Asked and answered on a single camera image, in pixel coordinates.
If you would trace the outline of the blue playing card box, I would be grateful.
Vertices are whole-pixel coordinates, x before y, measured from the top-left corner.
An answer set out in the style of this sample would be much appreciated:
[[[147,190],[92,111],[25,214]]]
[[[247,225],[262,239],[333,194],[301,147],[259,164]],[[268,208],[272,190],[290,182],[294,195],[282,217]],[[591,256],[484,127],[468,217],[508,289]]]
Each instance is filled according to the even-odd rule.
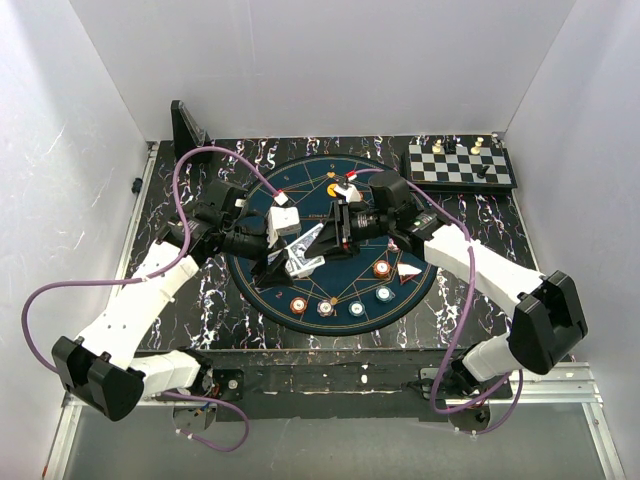
[[[324,225],[322,223],[316,224],[285,247],[288,253],[285,270],[292,278],[307,277],[311,275],[316,268],[325,264],[323,256],[313,258],[305,257],[305,252],[317,238],[323,227]]]

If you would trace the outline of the orange poker chip stack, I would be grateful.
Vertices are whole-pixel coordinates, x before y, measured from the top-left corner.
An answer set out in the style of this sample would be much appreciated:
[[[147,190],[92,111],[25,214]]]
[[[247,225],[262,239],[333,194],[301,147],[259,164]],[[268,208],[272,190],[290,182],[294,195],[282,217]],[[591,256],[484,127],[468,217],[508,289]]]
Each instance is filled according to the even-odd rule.
[[[290,310],[295,315],[300,315],[307,309],[307,300],[302,297],[295,297],[290,302]]]

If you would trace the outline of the orange chips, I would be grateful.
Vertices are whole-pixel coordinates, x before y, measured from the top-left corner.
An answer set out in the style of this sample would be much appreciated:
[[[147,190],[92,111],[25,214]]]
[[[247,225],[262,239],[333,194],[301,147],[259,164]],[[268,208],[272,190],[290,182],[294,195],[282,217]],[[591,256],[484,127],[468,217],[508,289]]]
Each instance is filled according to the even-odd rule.
[[[390,264],[385,260],[378,260],[373,264],[373,274],[376,278],[386,279],[392,273]]]

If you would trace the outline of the blue white poker chip stack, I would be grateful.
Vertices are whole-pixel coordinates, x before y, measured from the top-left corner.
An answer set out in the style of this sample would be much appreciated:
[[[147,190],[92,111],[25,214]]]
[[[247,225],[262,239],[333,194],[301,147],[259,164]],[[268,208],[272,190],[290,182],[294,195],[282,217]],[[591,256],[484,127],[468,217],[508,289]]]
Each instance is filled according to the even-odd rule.
[[[322,318],[332,316],[334,314],[334,305],[330,300],[321,300],[317,305],[317,313]]]

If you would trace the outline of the green chips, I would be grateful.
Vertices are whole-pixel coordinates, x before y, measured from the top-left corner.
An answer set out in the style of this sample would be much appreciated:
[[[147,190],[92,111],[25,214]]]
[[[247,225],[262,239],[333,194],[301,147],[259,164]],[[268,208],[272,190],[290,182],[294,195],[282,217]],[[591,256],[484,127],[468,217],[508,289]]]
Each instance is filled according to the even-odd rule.
[[[377,300],[382,303],[389,303],[394,298],[394,293],[387,286],[379,286],[375,291],[375,295]]]

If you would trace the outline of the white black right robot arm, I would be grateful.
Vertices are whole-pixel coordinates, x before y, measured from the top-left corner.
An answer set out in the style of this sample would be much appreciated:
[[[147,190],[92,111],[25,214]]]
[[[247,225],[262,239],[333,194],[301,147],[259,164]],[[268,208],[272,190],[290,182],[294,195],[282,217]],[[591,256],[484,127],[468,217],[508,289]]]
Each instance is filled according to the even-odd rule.
[[[369,172],[373,203],[350,183],[338,196],[309,257],[350,258],[365,240],[391,238],[403,252],[466,279],[512,321],[509,333],[482,341],[458,357],[446,355],[432,386],[475,397],[489,380],[514,370],[544,375],[586,337],[588,326],[574,280],[522,267],[471,238],[466,227],[441,207],[421,207],[420,189],[395,171]]]

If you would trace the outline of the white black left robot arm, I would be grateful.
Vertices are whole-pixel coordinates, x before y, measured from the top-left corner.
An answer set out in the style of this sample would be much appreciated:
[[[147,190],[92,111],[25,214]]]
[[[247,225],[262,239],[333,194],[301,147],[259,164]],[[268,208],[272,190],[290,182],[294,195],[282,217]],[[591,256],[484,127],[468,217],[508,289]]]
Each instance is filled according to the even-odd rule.
[[[246,189],[217,181],[183,216],[171,218],[130,284],[75,339],[61,337],[54,344],[52,356],[65,389],[111,421],[123,419],[142,398],[169,390],[205,398],[213,377],[203,355],[189,348],[144,358],[135,353],[175,294],[218,253],[250,259],[268,279],[290,283],[286,269],[268,256],[279,234],[298,226],[296,208],[278,191],[259,230],[239,223],[253,213]]]

